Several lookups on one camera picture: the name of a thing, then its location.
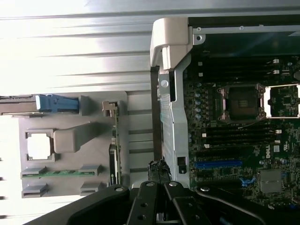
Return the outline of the blue expansion slot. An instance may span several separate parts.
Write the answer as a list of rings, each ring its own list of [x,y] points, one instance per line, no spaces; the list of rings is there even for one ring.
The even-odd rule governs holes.
[[[219,160],[219,161],[202,161],[195,162],[194,167],[197,169],[219,168],[219,167],[239,167],[242,166],[241,160]]]

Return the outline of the grey parts rack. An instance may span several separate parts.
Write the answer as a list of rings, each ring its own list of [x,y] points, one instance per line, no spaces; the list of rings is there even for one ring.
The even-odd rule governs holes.
[[[21,174],[78,170],[95,176],[22,178],[22,197],[88,195],[110,184],[109,146],[115,124],[110,110],[118,108],[120,160],[126,149],[127,94],[124,91],[58,93],[78,98],[79,112],[18,115]],[[27,138],[47,134],[51,155],[46,160],[28,156]]]

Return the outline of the green RAM stick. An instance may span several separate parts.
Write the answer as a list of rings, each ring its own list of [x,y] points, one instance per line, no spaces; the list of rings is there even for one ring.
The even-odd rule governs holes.
[[[33,177],[65,177],[65,176],[95,176],[94,172],[80,172],[78,170],[63,170],[63,171],[47,171],[40,172],[39,174],[21,174],[22,178]]]

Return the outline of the green motherboard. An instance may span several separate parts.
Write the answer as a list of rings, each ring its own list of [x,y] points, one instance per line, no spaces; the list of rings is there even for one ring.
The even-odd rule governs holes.
[[[259,83],[300,84],[300,55],[197,58],[183,73],[189,184],[214,186],[279,211],[300,211],[300,119],[227,124],[218,120],[217,89]],[[239,167],[197,169],[195,162],[241,160]],[[282,191],[260,191],[261,170],[280,169]]]

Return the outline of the open black PC case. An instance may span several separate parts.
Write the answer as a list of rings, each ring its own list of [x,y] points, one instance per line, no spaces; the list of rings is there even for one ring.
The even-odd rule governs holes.
[[[189,184],[183,73],[193,57],[300,55],[300,14],[171,17],[153,24],[150,64],[157,69],[162,157],[173,180]]]

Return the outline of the CPU socket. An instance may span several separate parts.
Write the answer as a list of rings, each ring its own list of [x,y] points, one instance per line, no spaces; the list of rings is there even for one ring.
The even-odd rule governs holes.
[[[266,118],[265,87],[259,83],[217,89],[217,119],[227,124],[252,123]]]

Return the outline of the silver CPU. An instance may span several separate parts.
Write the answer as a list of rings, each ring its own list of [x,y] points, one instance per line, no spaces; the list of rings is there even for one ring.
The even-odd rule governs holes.
[[[31,134],[27,138],[27,148],[32,160],[46,160],[51,155],[51,139],[47,134]]]

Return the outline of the hard disk with blue carrier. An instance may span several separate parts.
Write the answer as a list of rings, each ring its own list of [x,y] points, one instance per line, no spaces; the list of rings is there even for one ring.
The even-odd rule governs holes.
[[[0,96],[0,115],[78,113],[79,99],[55,94]]]

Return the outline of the metal socket cover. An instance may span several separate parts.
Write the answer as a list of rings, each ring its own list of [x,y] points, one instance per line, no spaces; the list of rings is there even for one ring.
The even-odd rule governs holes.
[[[266,87],[263,105],[269,119],[300,119],[300,84]]]

